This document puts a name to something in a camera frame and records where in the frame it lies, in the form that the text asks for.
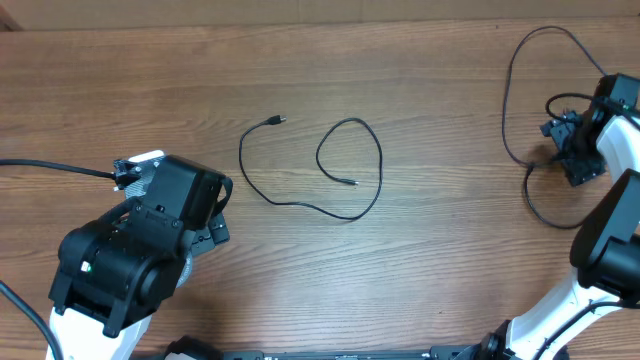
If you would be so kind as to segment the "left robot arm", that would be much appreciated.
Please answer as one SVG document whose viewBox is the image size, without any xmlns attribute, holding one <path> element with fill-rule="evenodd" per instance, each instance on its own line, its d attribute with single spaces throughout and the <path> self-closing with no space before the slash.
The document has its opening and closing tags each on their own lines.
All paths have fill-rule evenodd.
<svg viewBox="0 0 640 360">
<path fill-rule="evenodd" d="M 114 163 L 125 199 L 60 244 L 49 327 L 61 359 L 127 359 L 190 276 L 193 245 L 224 243 L 232 180 L 155 150 Z"/>
</svg>

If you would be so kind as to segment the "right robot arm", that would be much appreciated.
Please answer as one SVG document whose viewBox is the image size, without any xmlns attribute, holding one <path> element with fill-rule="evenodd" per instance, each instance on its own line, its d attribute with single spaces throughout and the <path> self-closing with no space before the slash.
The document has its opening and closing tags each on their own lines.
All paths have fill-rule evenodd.
<svg viewBox="0 0 640 360">
<path fill-rule="evenodd" d="M 533 308 L 505 321 L 462 359 L 563 359 L 567 344 L 602 317 L 639 306 L 639 81 L 602 77 L 582 114 L 552 115 L 553 140 L 573 186 L 604 172 L 613 185 L 576 225 L 568 275 Z"/>
</svg>

